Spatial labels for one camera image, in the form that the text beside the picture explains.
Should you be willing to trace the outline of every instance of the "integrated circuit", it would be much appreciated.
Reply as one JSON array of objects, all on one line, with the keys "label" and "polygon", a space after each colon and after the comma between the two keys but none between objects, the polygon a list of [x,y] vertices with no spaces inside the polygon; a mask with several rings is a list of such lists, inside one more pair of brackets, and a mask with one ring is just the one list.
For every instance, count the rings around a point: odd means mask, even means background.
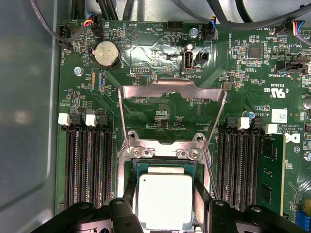
[{"label": "integrated circuit", "polygon": [[249,45],[247,57],[248,59],[261,59],[262,58],[262,45]]},{"label": "integrated circuit", "polygon": [[305,123],[305,133],[311,133],[311,124]]}]

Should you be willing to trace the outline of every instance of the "motherboard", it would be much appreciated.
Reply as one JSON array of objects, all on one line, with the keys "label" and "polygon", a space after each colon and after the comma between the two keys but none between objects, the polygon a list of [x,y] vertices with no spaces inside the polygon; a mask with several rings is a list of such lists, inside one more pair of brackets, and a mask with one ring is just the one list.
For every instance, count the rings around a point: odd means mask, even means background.
[{"label": "motherboard", "polygon": [[[71,34],[83,22],[68,20],[60,30]],[[230,32],[176,21],[100,23],[61,51],[57,213],[79,201],[100,207],[122,197],[133,174],[163,164],[182,166],[238,210],[257,204],[293,222],[308,219],[307,46],[275,28]],[[311,30],[301,34],[310,37]],[[168,88],[178,82],[188,86],[179,92]],[[159,85],[166,90],[160,95]],[[223,95],[223,103],[210,97],[213,91]],[[198,159],[200,151],[178,148],[180,157],[190,153],[188,159],[161,154],[152,160],[148,155],[156,148],[134,149],[121,165],[131,138],[159,145],[204,140],[212,176]],[[139,161],[132,159],[141,153]]]}]

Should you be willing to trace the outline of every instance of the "chip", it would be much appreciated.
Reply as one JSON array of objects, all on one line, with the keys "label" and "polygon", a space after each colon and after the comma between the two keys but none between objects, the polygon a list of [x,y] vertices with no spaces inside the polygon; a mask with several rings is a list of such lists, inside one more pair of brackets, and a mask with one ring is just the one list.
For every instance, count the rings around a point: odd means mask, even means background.
[{"label": "chip", "polygon": [[108,121],[109,121],[108,115],[100,115],[100,116],[98,117],[98,123],[99,123],[100,125],[108,126],[108,124],[109,124]]},{"label": "chip", "polygon": [[248,58],[249,59],[261,59],[262,58],[262,46],[261,45],[249,45],[248,46]]},{"label": "chip", "polygon": [[91,108],[86,109],[86,114],[94,114],[94,110]]},{"label": "chip", "polygon": [[224,90],[231,91],[232,90],[232,83],[231,82],[224,82]]},{"label": "chip", "polygon": [[311,124],[305,123],[305,133],[311,133]]},{"label": "chip", "polygon": [[272,189],[266,184],[262,185],[262,199],[266,202],[271,203],[271,191]]},{"label": "chip", "polygon": [[85,108],[83,108],[83,107],[78,107],[77,108],[77,113],[84,113],[85,112]]},{"label": "chip", "polygon": [[100,115],[105,115],[105,110],[103,109],[96,109],[95,110],[95,115],[100,116]]}]

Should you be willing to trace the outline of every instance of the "small black connector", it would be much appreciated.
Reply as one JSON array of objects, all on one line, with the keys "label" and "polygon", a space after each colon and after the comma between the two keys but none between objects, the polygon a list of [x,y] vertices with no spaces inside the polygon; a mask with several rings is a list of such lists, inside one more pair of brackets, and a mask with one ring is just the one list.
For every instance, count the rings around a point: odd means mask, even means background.
[{"label": "small black connector", "polygon": [[108,115],[100,115],[98,118],[98,124],[108,127],[109,125],[109,118]]},{"label": "small black connector", "polygon": [[[66,25],[59,25],[59,35],[63,38],[69,38],[70,37],[70,29]],[[58,41],[58,44],[66,49],[66,50],[71,50],[71,43],[65,43],[62,41]]]},{"label": "small black connector", "polygon": [[275,71],[276,74],[279,73],[301,73],[303,75],[307,75],[308,74],[308,63],[304,63],[304,62],[294,62],[294,61],[290,61],[290,62],[285,62],[284,65],[282,64],[278,64],[276,65]]},{"label": "small black connector", "polygon": [[183,21],[168,21],[167,31],[168,32],[182,32],[183,31]]},{"label": "small black connector", "polygon": [[275,28],[275,34],[287,35],[288,33],[293,33],[293,25],[291,20],[287,20]]},{"label": "small black connector", "polygon": [[213,23],[210,21],[203,27],[203,38],[205,40],[211,40],[215,35],[215,28]]},{"label": "small black connector", "polygon": [[200,51],[194,60],[195,65],[203,65],[205,62],[208,62],[208,52]]},{"label": "small black connector", "polygon": [[85,122],[83,121],[81,114],[72,114],[71,123],[73,125],[81,125],[81,126],[85,125]]},{"label": "small black connector", "polygon": [[237,125],[236,122],[237,122],[237,119],[235,117],[227,116],[227,118],[225,119],[224,127],[226,129],[235,128]]},{"label": "small black connector", "polygon": [[101,25],[101,19],[94,13],[94,24],[91,25],[91,30],[96,37],[103,37],[103,28]]}]

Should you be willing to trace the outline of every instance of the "green circuit board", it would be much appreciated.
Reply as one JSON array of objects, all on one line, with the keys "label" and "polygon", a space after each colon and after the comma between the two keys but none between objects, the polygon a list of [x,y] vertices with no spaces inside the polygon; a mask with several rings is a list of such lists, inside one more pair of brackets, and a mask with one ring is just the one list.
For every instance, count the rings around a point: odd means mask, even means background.
[{"label": "green circuit board", "polygon": [[[64,24],[74,32],[82,23],[69,20]],[[191,28],[197,28],[199,36],[191,38]],[[203,28],[203,24],[183,23],[181,31],[168,32],[166,22],[103,21],[103,38],[96,38],[87,29],[72,43],[72,50],[62,49],[59,112],[85,117],[87,111],[102,110],[109,116],[113,143],[109,196],[116,197],[117,152],[123,142],[119,87],[186,78],[199,88],[223,88],[228,95],[220,126],[227,117],[239,119],[244,111],[254,112],[263,119],[263,125],[277,124],[278,134],[266,134],[261,139],[277,142],[270,145],[268,153],[272,156],[259,158],[257,204],[294,221],[295,211],[304,210],[305,200],[311,199],[311,162],[304,157],[311,150],[311,133],[305,132],[311,120],[303,105],[311,96],[311,72],[308,64],[304,73],[276,70],[293,58],[310,57],[311,50],[292,35],[274,35],[272,28],[229,32],[217,26],[215,34],[206,38]],[[303,29],[302,35],[310,36],[311,31]],[[89,48],[103,40],[114,42],[120,49],[121,62],[113,69],[100,68],[89,56]],[[193,59],[204,51],[208,61],[184,70],[182,56],[188,43],[194,45]],[[83,68],[81,76],[74,74],[75,67]],[[161,98],[126,100],[124,108],[127,128],[137,131],[140,138],[171,143],[205,133],[217,105],[166,93]],[[215,177],[218,139],[216,130],[209,146]],[[59,127],[56,212],[64,202],[66,145],[66,131]]]}]

